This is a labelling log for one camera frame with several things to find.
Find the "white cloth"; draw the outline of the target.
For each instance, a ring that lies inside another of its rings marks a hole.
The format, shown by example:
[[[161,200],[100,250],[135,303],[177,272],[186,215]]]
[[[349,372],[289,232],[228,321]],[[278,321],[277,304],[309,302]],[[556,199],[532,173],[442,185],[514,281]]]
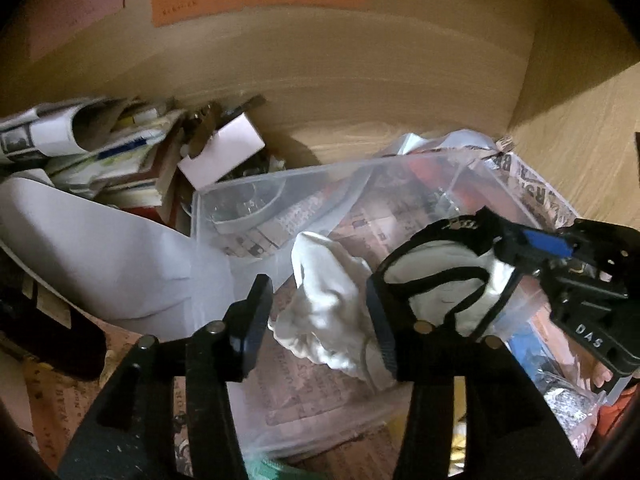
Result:
[[[296,358],[362,380],[376,392],[395,387],[366,305],[372,274],[366,260],[305,231],[295,237],[291,261],[296,289],[269,322],[274,339]]]

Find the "small white box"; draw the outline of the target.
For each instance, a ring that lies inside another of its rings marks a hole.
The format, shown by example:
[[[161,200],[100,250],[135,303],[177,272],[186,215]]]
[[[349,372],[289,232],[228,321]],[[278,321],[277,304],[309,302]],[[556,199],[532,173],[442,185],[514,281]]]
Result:
[[[265,147],[247,114],[234,118],[215,132],[198,156],[186,156],[178,168],[195,191],[218,182]]]

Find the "grey knitted cloth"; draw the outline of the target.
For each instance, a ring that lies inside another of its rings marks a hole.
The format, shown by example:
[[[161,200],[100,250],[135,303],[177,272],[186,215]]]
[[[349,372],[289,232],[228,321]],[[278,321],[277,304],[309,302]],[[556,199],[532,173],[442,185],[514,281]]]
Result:
[[[578,456],[585,451],[598,423],[599,398],[592,392],[552,382],[542,396]]]

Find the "clear plastic storage box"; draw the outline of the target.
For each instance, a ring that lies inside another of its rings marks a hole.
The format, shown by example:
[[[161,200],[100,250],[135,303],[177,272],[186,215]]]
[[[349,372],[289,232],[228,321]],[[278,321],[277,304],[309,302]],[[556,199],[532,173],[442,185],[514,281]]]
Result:
[[[639,366],[639,234],[579,217],[512,154],[387,156],[195,193],[194,304],[226,324],[247,458],[306,457],[407,414],[401,460],[470,466],[502,428],[575,470],[556,397],[589,417],[586,361]]]

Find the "rolled newspaper stack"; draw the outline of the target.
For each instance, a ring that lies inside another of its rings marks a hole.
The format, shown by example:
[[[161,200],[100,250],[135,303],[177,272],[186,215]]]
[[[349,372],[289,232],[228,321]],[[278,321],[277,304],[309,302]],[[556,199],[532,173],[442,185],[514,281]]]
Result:
[[[183,142],[172,99],[80,98],[1,119],[1,171],[41,168],[52,184],[107,204],[160,206]]]

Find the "dark wine bottle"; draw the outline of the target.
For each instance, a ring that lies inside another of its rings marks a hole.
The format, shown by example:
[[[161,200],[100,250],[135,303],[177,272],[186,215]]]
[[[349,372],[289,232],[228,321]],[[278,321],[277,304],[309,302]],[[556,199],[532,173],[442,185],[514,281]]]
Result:
[[[1,348],[92,382],[107,352],[102,328],[1,253]]]

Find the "pink sticky note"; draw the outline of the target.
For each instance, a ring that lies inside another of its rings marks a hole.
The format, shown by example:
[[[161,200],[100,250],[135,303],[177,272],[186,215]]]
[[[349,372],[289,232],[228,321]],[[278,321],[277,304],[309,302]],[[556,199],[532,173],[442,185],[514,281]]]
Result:
[[[125,0],[34,0],[27,11],[29,58],[43,58],[124,6]]]

